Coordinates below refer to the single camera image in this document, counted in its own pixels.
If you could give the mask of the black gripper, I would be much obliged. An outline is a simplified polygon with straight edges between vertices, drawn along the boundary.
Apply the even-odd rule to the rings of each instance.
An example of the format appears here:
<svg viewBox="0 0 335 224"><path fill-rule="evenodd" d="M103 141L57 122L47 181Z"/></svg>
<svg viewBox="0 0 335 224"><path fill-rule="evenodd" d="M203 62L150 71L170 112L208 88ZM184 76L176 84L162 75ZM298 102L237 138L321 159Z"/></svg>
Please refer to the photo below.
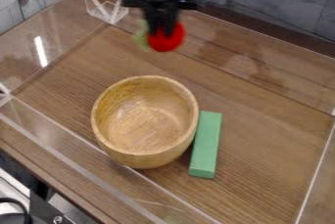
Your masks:
<svg viewBox="0 0 335 224"><path fill-rule="evenodd" d="M199 0L124 0L122 4L125 7L144 9L146 5L152 5L157 9L162 9L169 3L177 5L180 10L196 10L199 6ZM154 35L158 28L158 13L154 8L145 10L145 18L149 26L149 34ZM177 22L179 9L176 7L166 10L165 20L165 35L170 36Z"/></svg>

